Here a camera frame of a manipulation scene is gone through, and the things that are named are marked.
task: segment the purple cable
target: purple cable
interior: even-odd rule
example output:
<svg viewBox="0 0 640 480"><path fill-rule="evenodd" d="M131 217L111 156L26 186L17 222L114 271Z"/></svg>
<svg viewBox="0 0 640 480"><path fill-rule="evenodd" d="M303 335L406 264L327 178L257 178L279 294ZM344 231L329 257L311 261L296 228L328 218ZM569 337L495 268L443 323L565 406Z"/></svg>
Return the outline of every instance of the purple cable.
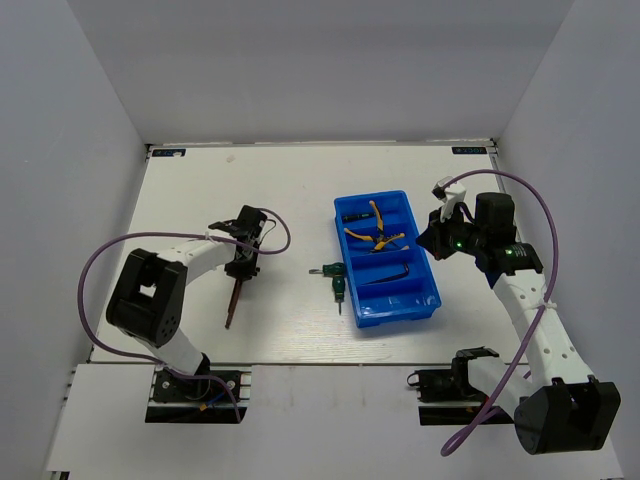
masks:
<svg viewBox="0 0 640 480"><path fill-rule="evenodd" d="M257 252L257 253L259 253L261 255L275 255L275 254L284 252L286 249L289 248L289 245L291 245L291 231L289 230L289 227L284 222L284 220L282 220L280 215L278 215L274 211L269 210L267 208L259 208L258 210L261 210L263 212L266 212L266 213L269 213L269 214L273 215L282 224L285 232L287 233L287 243L285 244L284 247L282 247L282 248L280 248L278 250L259 250L257 248L254 248L254 247L250 246L250 245L246 245L246 244L244 244L242 242L238 242L237 240L233 240L233 239L230 239L230 238L218 237L218 236L210 235L208 237L208 239L209 240L214 240L214 241L217 241L217 242L231 243L233 245L237 245L237 246L252 250L252 251ZM162 365L172 375L174 375L175 377L178 377L178 378L182 378L183 380L209 380L209 381L217 382L218 384L220 384L220 386L222 386L222 388L227 393L227 395L229 395L229 398L231 399L231 403L233 403L233 409L235 410L236 418L238 420L238 423L240 423L242 418L240 417L240 410L238 410L238 403L236 401L236 398L233 395L233 392L227 386L227 383L224 380L222 380L221 378L216 377L215 375L186 375L186 374L184 374L182 372L179 372L177 370L174 370L172 368L168 368L167 366L164 365L164 363L162 361L158 360L155 357L152 357L151 355L145 355L143 353L125 352L123 350L118 350L116 348L110 347L106 343L103 343L102 340L100 340L95 335L95 333L93 333L93 330L91 330L91 327L89 326L89 321L87 320L87 314L86 314L85 308L84 308L84 287L85 287L85 284L87 282L87 275L89 274L89 269L91 268L91 265L93 265L93 263L96 261L96 259L105 250L107 250L109 247L112 247L113 245L115 245L117 243L123 242L125 240L129 240L131 238L140 238L140 237L190 238L190 239L194 239L194 240L206 240L207 239L207 237L205 237L204 235L199 235L199 234L194 234L194 233L139 232L139 233L127 233L125 235L121 235L121 236L116 237L116 238L114 238L112 240L109 240L107 243L105 243L102 246L100 246L95 252L93 252L91 254L89 259L87 260L87 263L85 263L84 268L82 269L82 272L80 273L80 279L78 280L77 303L78 303L78 315L80 316L80 323L82 324L82 328L84 329L85 333L89 337L89 340L91 340L91 342L95 346L100 347L100 348L102 348L103 350L105 350L105 351L107 351L109 353L113 353L114 355L120 355L122 357L138 358L138 359L141 359L141 360L147 360L147 361L152 362L152 363L154 363L156 365Z"/></svg>
<svg viewBox="0 0 640 480"><path fill-rule="evenodd" d="M551 216L551 212L549 211L549 207L547 206L545 201L542 199L542 196L540 195L540 193L535 188L533 188L533 186L529 182L518 177L517 175L513 175L512 173L499 172L496 170L482 169L482 170L473 170L471 172L466 172L466 173L463 173L462 175L458 175L457 177L449 180L447 183L445 183L442 186L442 188L447 188L452 183L456 183L462 180L463 178L470 177L471 175L479 175L483 173L486 173L489 175L499 175L502 177L507 177L524 185L525 187L527 187L527 189L531 193L533 193L533 195L536 197L536 199L540 203L540 206L542 206L542 209L544 210L544 213L547 217L547 221L549 222L549 227L551 228L551 240L553 243L553 265L551 267L551 276L549 277L549 285L547 287L547 291L544 293L544 296L543 296L544 302L546 303L551 298L551 293L553 292L553 288L556 284L556 278L558 277L558 231L556 230L556 226L553 221L553 217ZM496 389L489 396L489 399L485 402L485 404L482 406L478 414L473 418L473 420L469 425L458 430L456 433L453 434L453 436L449 440L445 442L445 444L442 446L442 449L440 450L440 455L442 455L443 457L448 457L449 455L451 455L460 447L460 445L464 443L464 441L469 437L469 435L471 435L471 433L476 429L478 425L480 425L482 422L485 422L487 419L489 419L491 416L495 414L494 412L497 409L494 409L492 411L490 410L493 407L493 404L495 403L498 396L502 393L502 390L504 390L504 387L509 381L509 378L511 378L511 375L513 375L513 372L518 366L518 363L524 356L524 353L527 350L527 346L531 341L531 337L533 337L533 333L536 327L538 326L538 324L540 323L540 320L542 319L542 314L544 313L545 308L546 307L544 305L541 305L540 307L538 307L536 315L535 317L533 317L533 321L531 322L529 329L527 330L524 337L522 338L522 342L520 343L520 347L518 348L518 351L513 357L511 364L509 364L507 371L504 373L504 375L500 379L500 382L498 382Z"/></svg>

